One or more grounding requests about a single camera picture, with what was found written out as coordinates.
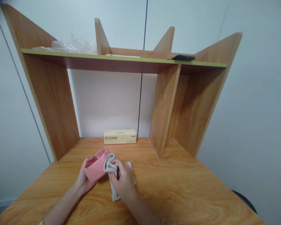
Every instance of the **gray cloth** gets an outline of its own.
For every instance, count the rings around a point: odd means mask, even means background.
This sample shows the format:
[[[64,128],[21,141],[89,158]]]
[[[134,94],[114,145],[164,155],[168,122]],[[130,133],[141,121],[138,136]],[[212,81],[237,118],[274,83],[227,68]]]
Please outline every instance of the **gray cloth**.
[[[113,154],[113,153],[110,153],[106,160],[105,160],[105,163],[104,163],[104,171],[105,172],[108,172],[108,173],[115,173],[116,177],[118,177],[118,164],[115,163],[115,164],[112,164],[112,160],[114,159],[117,159],[117,157]],[[131,165],[131,162],[127,162],[128,165],[130,166],[130,169],[132,170],[132,165]],[[112,191],[112,201],[115,202],[117,200],[120,199],[120,197],[118,196],[118,194],[116,193],[115,189],[113,188],[113,185],[112,185],[112,182],[110,180],[110,175],[108,174],[109,176],[109,181],[110,181],[110,186],[111,186],[111,191]]]

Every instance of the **pink container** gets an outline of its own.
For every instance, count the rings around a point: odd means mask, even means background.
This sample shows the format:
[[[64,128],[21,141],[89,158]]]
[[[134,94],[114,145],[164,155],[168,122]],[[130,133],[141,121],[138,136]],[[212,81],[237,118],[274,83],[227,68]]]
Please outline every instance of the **pink container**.
[[[109,154],[110,151],[107,148],[104,148],[87,161],[83,170],[91,182],[95,182],[106,174],[104,171],[104,163]]]

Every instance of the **white plastic bag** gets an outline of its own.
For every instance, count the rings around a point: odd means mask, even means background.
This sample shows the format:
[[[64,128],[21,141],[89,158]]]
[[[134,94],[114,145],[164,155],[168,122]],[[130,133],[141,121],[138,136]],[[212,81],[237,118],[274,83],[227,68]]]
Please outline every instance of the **white plastic bag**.
[[[52,52],[84,53],[97,55],[97,44],[71,34],[71,42],[52,41],[51,47],[34,47],[34,50],[44,50]]]

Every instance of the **wooden shelf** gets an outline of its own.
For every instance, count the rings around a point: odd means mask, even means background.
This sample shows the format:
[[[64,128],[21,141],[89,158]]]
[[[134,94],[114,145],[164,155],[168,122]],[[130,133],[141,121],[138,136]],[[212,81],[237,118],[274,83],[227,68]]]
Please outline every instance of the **wooden shelf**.
[[[264,224],[202,162],[174,139],[162,160],[147,137],[136,144],[104,145],[103,138],[81,138],[58,162],[53,162],[0,215],[0,224],[37,224],[77,179],[86,157],[107,147],[131,161],[136,188],[167,224]],[[123,201],[112,202],[108,175],[100,179],[72,211],[67,224],[136,224]]]
[[[25,48],[22,48],[21,51],[25,55],[34,56],[68,69],[157,74],[174,65],[181,64],[181,75],[191,75],[227,67],[227,64],[225,63],[116,57],[67,52],[50,52]]]

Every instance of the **white box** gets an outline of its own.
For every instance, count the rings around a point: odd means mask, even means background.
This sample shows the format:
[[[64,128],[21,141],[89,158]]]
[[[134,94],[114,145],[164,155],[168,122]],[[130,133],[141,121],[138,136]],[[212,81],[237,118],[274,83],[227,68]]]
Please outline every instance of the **white box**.
[[[136,143],[136,132],[135,129],[106,130],[103,139],[105,145]]]

